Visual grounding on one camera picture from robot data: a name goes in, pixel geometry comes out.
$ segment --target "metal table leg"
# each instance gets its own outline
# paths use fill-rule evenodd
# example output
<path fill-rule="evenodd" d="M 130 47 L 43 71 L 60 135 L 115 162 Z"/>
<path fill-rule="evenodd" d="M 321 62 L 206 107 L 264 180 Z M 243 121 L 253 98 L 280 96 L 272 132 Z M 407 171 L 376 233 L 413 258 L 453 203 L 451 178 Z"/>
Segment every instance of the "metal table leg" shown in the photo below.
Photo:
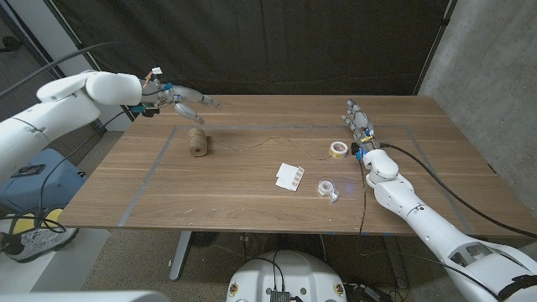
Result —
<path fill-rule="evenodd" d="M 182 231 L 179 237 L 179 243 L 177 243 L 177 249 L 175 250 L 174 260 L 171 261 L 169 279 L 177 281 L 180 278 L 183 264 L 186 260 L 186 252 L 188 251 L 188 242 L 190 240 L 190 231 Z"/>
<path fill-rule="evenodd" d="M 386 251 L 388 251 L 389 261 L 394 269 L 395 282 L 400 289 L 406 289 L 408 287 L 406 273 L 404 272 L 403 259 L 401 259 L 401 254 L 399 254 L 397 239 L 393 236 L 384 236 L 383 240 Z"/>

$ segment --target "sneaker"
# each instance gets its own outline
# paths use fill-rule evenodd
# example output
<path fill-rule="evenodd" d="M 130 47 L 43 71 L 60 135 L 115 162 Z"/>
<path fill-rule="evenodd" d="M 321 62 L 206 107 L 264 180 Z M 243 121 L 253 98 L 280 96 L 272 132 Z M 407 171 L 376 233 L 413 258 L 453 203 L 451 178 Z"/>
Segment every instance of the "sneaker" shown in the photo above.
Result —
<path fill-rule="evenodd" d="M 49 251 L 58 251 L 75 238 L 78 229 L 68 228 L 65 232 L 57 233 L 48 229 L 38 229 L 26 232 L 21 236 L 24 250 L 17 255 L 8 256 L 19 263 L 28 263 Z"/>

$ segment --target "wooden table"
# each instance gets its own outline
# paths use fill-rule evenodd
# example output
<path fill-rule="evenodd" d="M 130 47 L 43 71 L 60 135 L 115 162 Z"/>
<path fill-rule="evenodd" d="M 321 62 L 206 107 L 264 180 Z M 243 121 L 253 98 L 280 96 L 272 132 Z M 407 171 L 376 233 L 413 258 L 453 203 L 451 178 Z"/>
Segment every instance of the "wooden table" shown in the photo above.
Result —
<path fill-rule="evenodd" d="M 375 123 L 380 142 L 423 159 L 453 191 L 496 220 L 537 230 L 529 211 L 430 97 L 214 97 L 223 105 L 221 111 L 193 106 L 206 120 L 207 134 L 236 148 L 280 136 L 321 158 L 332 142 L 353 142 L 341 119 L 352 98 Z M 153 118 L 137 118 L 65 208 L 60 222 L 67 227 L 358 233 L 362 177 L 350 154 L 315 160 L 279 139 L 236 152 L 211 138 L 208 154 L 194 158 L 186 138 L 193 127 L 171 107 Z M 459 204 L 410 158 L 396 150 L 387 152 L 417 195 L 463 232 L 516 236 Z M 275 185 L 282 163 L 305 169 L 296 192 Z M 322 179 L 333 180 L 341 192 L 333 204 L 317 193 Z M 414 234 L 375 201 L 371 188 L 366 193 L 364 233 Z"/>

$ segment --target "roll of tape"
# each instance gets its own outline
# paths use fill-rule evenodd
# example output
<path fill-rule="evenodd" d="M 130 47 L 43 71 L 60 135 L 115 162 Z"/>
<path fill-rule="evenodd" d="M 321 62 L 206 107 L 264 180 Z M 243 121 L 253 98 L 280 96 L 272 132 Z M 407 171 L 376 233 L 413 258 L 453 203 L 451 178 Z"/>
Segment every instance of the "roll of tape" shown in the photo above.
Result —
<path fill-rule="evenodd" d="M 319 181 L 319 188 L 317 188 L 319 191 L 319 194 L 321 195 L 328 195 L 331 198 L 331 202 L 334 202 L 337 200 L 337 197 L 339 197 L 339 192 L 336 190 L 336 187 L 334 186 L 334 183 L 330 180 L 321 180 Z"/>
<path fill-rule="evenodd" d="M 334 142 L 330 145 L 330 156 L 342 159 L 347 155 L 349 148 L 343 142 Z"/>

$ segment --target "black curtain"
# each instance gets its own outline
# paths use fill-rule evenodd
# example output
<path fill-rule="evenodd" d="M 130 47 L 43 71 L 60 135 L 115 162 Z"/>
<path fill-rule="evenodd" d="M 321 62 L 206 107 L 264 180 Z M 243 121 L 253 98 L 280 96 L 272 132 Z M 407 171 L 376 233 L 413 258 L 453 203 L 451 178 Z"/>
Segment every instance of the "black curtain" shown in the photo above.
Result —
<path fill-rule="evenodd" d="M 162 80 L 206 94 L 411 95 L 448 0 L 54 0 L 84 45 L 154 54 Z M 92 52 L 143 78 L 143 52 Z"/>

